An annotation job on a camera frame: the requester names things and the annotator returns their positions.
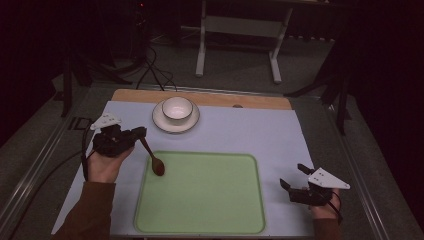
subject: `white saucer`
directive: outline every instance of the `white saucer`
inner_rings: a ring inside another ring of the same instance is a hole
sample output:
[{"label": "white saucer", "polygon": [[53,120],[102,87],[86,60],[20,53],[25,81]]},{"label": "white saucer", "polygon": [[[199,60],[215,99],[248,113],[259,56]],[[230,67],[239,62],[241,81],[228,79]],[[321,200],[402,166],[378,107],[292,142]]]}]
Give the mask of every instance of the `white saucer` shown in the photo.
[{"label": "white saucer", "polygon": [[155,109],[153,109],[153,122],[158,128],[169,133],[182,133],[196,125],[197,121],[200,118],[200,111],[196,104],[192,102],[193,112],[191,113],[189,119],[187,119],[187,121],[182,125],[175,125],[175,123],[168,119],[165,114],[163,114],[162,104],[164,101],[158,103]]}]

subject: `human hand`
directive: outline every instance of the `human hand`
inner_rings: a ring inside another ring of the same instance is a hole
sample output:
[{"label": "human hand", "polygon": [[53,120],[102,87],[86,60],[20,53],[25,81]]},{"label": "human hand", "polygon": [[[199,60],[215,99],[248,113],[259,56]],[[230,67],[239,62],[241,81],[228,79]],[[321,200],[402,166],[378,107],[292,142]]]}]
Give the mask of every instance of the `human hand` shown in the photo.
[{"label": "human hand", "polygon": [[[339,189],[333,189],[333,198],[330,200],[330,202],[334,205],[334,207],[339,211],[341,202],[339,199]],[[338,219],[339,215],[338,213],[329,205],[326,204],[325,206],[309,206],[309,209],[312,212],[312,217],[314,219]]]},{"label": "human hand", "polygon": [[122,162],[131,154],[134,147],[126,150],[117,157],[106,157],[94,151],[87,159],[88,181],[114,183],[118,178]]}]

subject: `metal stand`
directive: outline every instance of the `metal stand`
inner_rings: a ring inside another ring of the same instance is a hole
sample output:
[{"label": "metal stand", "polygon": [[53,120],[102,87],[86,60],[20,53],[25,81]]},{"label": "metal stand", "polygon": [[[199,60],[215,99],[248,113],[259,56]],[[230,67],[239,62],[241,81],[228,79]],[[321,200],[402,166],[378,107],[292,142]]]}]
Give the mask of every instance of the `metal stand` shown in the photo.
[{"label": "metal stand", "polygon": [[202,19],[200,22],[200,47],[197,57],[196,76],[203,76],[206,54],[205,35],[206,31],[208,31],[277,38],[277,44],[269,53],[269,59],[274,82],[277,84],[281,83],[282,80],[280,69],[278,67],[277,56],[286,33],[292,11],[293,8],[287,9],[283,22],[211,16],[206,14],[206,0],[203,0]]}]

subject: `green tray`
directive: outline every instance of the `green tray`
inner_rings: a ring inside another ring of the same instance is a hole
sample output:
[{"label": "green tray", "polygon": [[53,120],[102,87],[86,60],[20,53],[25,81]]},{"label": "green tray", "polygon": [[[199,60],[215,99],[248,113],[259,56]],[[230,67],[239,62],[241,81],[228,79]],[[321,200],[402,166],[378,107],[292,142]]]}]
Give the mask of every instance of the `green tray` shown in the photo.
[{"label": "green tray", "polygon": [[150,234],[255,234],[265,228],[256,159],[249,154],[154,153],[165,164],[156,176],[149,157],[135,216]]}]

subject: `table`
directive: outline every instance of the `table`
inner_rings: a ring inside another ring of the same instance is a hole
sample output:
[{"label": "table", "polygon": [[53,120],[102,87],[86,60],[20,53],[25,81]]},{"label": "table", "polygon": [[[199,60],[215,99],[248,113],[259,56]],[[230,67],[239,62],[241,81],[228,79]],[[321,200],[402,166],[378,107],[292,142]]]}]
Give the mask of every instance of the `table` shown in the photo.
[{"label": "table", "polygon": [[[198,104],[201,117],[193,129],[184,134],[168,134],[155,127],[151,111],[156,103],[171,96],[184,96]],[[233,105],[244,108],[233,108]],[[266,218],[265,230],[259,234],[143,234],[133,226],[140,183],[145,170],[147,152],[136,143],[136,149],[122,165],[112,211],[111,234],[126,237],[205,237],[205,238],[285,238],[311,236],[311,216],[305,205],[291,203],[279,186],[284,178],[293,187],[307,183],[297,170],[297,163],[313,167],[302,130],[282,97],[243,96],[233,94],[160,92],[117,90],[105,111],[122,118],[122,129],[145,126],[147,140],[153,151],[237,152],[255,156]],[[81,193],[83,184],[80,168],[72,183],[52,232],[63,223]]]},{"label": "table", "polygon": [[276,45],[269,53],[272,75],[275,83],[281,83],[280,69],[278,67],[277,56],[280,51],[284,34],[287,30],[289,19],[293,8],[285,10],[282,22],[264,21],[253,19],[241,19],[221,16],[211,16],[206,13],[206,0],[202,1],[202,18],[200,21],[200,47],[197,57],[196,76],[203,76],[206,54],[206,31],[231,34],[243,34],[250,36],[276,38]]}]

